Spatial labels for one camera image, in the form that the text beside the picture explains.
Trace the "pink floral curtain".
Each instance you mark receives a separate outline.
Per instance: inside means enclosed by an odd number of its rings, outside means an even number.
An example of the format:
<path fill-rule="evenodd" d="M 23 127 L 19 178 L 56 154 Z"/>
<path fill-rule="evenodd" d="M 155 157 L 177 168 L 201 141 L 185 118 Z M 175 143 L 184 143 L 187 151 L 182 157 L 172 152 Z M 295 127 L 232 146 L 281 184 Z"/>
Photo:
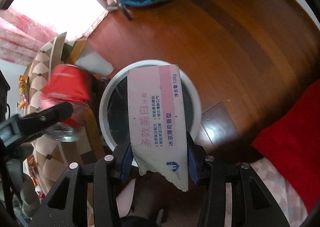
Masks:
<path fill-rule="evenodd" d="M 56 36 L 87 38 L 116 10 L 114 0 L 13 0 L 1 10 L 1 59 L 28 65 Z"/>

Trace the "pink toothpaste box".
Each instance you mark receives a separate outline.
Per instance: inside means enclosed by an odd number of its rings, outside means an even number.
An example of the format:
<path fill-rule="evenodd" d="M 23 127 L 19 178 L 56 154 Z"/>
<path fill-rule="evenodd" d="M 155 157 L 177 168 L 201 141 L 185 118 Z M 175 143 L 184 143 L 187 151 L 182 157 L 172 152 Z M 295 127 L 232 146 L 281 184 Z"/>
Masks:
<path fill-rule="evenodd" d="M 127 73 L 130 141 L 141 175 L 157 172 L 188 191 L 187 131 L 177 65 Z"/>

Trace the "red snack wrapper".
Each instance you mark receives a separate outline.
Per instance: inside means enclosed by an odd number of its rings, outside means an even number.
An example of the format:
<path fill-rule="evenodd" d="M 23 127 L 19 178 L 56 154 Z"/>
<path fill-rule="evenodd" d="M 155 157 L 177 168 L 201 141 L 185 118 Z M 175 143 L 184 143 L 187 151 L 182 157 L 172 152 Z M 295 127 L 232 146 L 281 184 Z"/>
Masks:
<path fill-rule="evenodd" d="M 84 126 L 85 112 L 91 101 L 91 74 L 70 64 L 56 66 L 40 96 L 41 110 L 61 102 L 73 106 L 72 115 L 63 121 L 74 129 Z"/>

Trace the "checkered pink pillow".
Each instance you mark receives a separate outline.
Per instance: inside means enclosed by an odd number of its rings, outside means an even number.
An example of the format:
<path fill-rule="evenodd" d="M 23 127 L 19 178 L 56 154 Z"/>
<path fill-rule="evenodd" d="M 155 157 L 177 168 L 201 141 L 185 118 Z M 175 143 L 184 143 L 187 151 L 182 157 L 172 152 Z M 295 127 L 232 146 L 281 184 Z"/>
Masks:
<path fill-rule="evenodd" d="M 251 167 L 264 182 L 290 226 L 300 226 L 308 216 L 306 207 L 291 184 L 266 158 L 251 163 Z"/>

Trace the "black stand pole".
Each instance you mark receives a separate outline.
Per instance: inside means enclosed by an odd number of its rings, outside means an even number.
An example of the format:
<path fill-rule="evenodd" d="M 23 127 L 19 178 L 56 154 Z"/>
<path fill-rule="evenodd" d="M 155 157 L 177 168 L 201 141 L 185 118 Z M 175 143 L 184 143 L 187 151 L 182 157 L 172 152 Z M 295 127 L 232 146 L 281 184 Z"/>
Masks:
<path fill-rule="evenodd" d="M 122 13 L 127 18 L 127 20 L 129 21 L 133 20 L 132 16 L 129 14 L 125 5 L 120 0 L 114 0 L 114 1 L 116 2 L 118 9 L 122 11 Z"/>

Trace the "red blanket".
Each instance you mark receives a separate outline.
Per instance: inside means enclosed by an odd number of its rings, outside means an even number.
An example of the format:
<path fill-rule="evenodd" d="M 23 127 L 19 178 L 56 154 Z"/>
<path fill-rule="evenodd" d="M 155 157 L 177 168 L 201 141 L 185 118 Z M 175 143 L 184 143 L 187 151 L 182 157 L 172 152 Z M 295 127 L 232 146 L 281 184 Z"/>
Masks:
<path fill-rule="evenodd" d="M 311 212 L 319 200 L 319 81 L 251 145 L 289 181 Z"/>

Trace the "checkered tablecloth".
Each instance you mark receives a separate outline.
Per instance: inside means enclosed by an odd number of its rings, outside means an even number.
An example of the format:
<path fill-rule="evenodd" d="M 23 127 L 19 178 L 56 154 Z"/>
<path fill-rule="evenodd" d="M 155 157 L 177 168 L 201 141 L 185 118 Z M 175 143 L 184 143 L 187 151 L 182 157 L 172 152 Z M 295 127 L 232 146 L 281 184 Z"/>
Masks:
<path fill-rule="evenodd" d="M 98 81 L 76 64 L 85 41 L 66 42 L 61 33 L 40 47 L 24 76 L 26 128 L 33 133 L 30 174 L 48 193 L 72 162 L 91 164 L 104 149 L 94 109 Z"/>

